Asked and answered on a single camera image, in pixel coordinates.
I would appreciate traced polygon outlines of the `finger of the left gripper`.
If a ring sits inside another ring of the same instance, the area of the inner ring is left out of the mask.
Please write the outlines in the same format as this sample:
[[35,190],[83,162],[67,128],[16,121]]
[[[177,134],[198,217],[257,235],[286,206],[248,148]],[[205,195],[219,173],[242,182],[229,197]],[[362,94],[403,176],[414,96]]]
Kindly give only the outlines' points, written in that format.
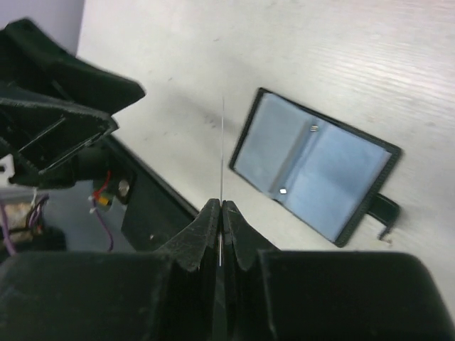
[[6,184],[70,188],[76,155],[118,129],[109,115],[66,101],[1,98],[1,157],[12,157]]
[[29,18],[1,29],[1,83],[110,115],[145,96],[138,82],[70,54]]

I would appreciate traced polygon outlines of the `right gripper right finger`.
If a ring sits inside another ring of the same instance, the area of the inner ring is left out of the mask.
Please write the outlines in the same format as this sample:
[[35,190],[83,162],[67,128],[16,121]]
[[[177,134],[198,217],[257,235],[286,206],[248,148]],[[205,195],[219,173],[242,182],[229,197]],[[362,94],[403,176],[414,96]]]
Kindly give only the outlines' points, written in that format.
[[230,340],[453,340],[424,264],[385,251],[281,251],[222,206]]

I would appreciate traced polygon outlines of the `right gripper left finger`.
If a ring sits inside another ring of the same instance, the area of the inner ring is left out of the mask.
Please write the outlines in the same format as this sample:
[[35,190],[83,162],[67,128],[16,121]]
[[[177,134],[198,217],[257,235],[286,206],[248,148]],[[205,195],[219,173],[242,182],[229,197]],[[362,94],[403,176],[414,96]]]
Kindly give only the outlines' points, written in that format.
[[24,252],[1,265],[2,340],[209,340],[220,202],[156,251]]

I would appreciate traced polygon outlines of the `white VIP card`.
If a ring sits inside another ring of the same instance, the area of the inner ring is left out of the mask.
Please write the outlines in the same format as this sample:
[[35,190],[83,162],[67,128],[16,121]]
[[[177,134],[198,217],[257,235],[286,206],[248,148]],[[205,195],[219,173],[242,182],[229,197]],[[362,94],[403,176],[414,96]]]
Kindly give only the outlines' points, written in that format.
[[[220,123],[220,207],[223,206],[223,186],[224,186],[224,127],[225,127],[225,97],[222,96],[222,113]],[[223,214],[220,216],[221,223],[218,231],[218,266],[223,265]]]

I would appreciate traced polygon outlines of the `black leather card holder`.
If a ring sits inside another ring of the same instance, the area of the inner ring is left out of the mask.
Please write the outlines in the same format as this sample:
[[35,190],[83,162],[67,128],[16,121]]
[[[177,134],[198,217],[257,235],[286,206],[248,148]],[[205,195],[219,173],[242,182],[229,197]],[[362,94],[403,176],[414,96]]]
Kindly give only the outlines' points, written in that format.
[[361,220],[391,233],[400,206],[380,191],[402,150],[347,123],[259,88],[229,167],[322,237],[344,247]]

